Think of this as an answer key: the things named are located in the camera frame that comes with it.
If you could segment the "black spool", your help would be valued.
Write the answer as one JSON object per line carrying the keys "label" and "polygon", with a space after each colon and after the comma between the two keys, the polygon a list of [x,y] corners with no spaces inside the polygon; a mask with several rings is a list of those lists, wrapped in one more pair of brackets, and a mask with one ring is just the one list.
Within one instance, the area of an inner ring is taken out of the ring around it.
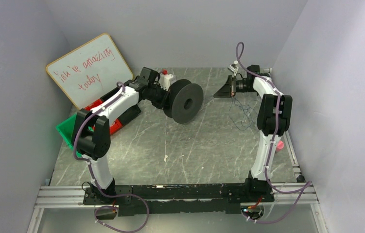
{"label": "black spool", "polygon": [[178,124],[194,119],[202,107],[204,92],[200,85],[187,79],[176,81],[170,86],[170,95],[163,112]]}

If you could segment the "whiteboard with red writing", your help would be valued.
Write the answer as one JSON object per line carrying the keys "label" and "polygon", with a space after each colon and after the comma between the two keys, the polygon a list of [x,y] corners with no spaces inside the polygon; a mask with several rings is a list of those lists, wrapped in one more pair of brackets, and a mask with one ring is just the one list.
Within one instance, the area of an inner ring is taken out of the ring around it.
{"label": "whiteboard with red writing", "polygon": [[85,108],[134,77],[107,33],[86,42],[46,66],[46,72],[78,108]]}

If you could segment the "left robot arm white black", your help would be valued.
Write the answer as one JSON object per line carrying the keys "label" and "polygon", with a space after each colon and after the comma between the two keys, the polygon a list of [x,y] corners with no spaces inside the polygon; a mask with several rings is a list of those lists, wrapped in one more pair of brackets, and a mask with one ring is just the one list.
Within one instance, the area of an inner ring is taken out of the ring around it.
{"label": "left robot arm white black", "polygon": [[84,161],[91,174],[91,186],[104,197],[116,195],[106,154],[110,148],[110,127],[122,114],[142,100],[162,109],[169,99],[170,87],[176,77],[166,71],[144,67],[140,74],[124,83],[117,82],[114,93],[91,110],[80,109],[72,134],[73,155]]}

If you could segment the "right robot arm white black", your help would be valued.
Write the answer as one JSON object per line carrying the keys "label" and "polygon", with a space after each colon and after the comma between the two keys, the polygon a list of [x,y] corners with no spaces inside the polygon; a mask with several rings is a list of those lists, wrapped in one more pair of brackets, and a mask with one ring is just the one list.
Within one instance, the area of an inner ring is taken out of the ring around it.
{"label": "right robot arm white black", "polygon": [[284,95],[274,85],[269,74],[257,73],[258,65],[246,69],[247,77],[237,79],[239,66],[230,64],[226,83],[213,95],[215,98],[235,98],[236,93],[255,92],[261,98],[257,115],[259,144],[256,160],[249,172],[247,182],[253,192],[271,192],[270,182],[273,158],[281,137],[288,131],[291,121],[293,99]]}

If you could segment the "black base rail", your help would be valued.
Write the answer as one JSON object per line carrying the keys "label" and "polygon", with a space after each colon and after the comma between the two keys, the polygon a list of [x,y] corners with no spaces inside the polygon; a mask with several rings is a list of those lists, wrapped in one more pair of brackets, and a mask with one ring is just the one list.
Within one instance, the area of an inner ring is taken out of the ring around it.
{"label": "black base rail", "polygon": [[244,183],[116,185],[103,196],[92,185],[83,204],[117,205],[119,216],[224,212],[239,214],[247,205],[273,202],[272,188],[251,176]]}

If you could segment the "black bin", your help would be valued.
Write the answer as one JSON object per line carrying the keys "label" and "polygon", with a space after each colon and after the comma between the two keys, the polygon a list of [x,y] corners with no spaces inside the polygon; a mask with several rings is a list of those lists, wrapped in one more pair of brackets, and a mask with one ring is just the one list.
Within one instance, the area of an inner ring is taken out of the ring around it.
{"label": "black bin", "polygon": [[140,113],[141,113],[141,109],[136,104],[136,105],[130,107],[129,109],[127,109],[124,113],[122,113],[118,117],[118,121],[121,123],[122,126],[125,126],[128,123],[130,123],[132,120],[134,120],[136,117],[138,117],[140,115]]}

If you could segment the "green bin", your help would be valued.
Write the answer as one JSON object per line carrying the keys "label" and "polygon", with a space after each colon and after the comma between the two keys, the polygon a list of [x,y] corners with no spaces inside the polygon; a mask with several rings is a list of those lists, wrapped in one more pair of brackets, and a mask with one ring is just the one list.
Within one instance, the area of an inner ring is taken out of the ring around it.
{"label": "green bin", "polygon": [[73,114],[68,119],[64,120],[62,123],[58,124],[55,127],[71,150],[73,150],[72,134],[75,125],[75,119],[76,119],[76,114]]}

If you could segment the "pink marker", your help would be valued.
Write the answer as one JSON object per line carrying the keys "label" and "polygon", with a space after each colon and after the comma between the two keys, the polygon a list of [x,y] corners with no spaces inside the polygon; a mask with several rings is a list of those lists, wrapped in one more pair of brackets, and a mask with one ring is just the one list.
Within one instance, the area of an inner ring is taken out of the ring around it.
{"label": "pink marker", "polygon": [[282,140],[280,140],[277,144],[277,147],[276,147],[276,152],[280,152],[281,150],[283,150],[285,147],[285,144]]}

